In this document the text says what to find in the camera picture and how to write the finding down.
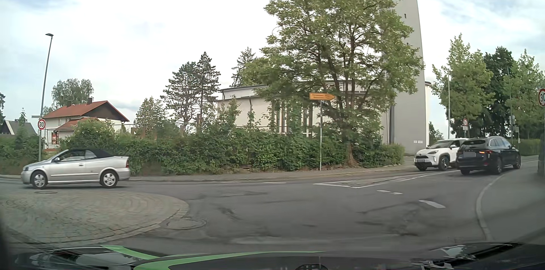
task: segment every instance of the road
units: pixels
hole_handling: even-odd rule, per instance
[[[544,229],[537,161],[501,176],[459,171],[378,173],[275,182],[124,182],[115,190],[168,195],[202,226],[167,226],[109,244],[166,254],[256,250],[398,250],[515,240]],[[23,186],[0,181],[3,189]],[[100,190],[95,185],[56,187]],[[534,239],[532,242],[545,240]]]

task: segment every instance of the cobblestone roundabout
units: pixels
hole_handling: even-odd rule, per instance
[[[5,226],[26,241],[55,246],[87,245],[157,229],[182,218],[186,202],[174,197],[119,190],[15,190],[0,196]]]

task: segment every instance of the white suv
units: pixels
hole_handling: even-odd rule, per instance
[[[432,146],[419,150],[414,155],[414,165],[420,171],[428,167],[445,171],[456,163],[456,152],[467,138],[445,139],[435,142]]]

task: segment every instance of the lamp post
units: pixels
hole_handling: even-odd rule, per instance
[[[45,80],[47,79],[47,67],[49,66],[49,54],[51,53],[51,43],[53,42],[53,34],[45,34],[45,35],[51,37],[51,40],[49,41],[49,50],[47,51],[47,61],[45,62],[44,88],[41,90],[40,118],[44,117]],[[41,129],[39,131],[40,131],[40,137],[38,139],[37,161],[41,162]]]
[[[447,139],[450,139],[450,74],[448,75],[448,127]]]

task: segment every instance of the sky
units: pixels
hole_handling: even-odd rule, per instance
[[[206,51],[231,83],[240,51],[265,46],[276,27],[269,0],[0,0],[0,92],[4,115],[40,113],[45,61],[54,34],[45,105],[59,80],[87,78],[94,100],[108,100],[134,120],[142,101],[158,98],[172,71]],[[545,63],[544,0],[418,0],[426,80],[444,65],[450,40],[462,33],[472,50],[505,46]],[[430,120],[444,136],[445,108],[430,99]]]

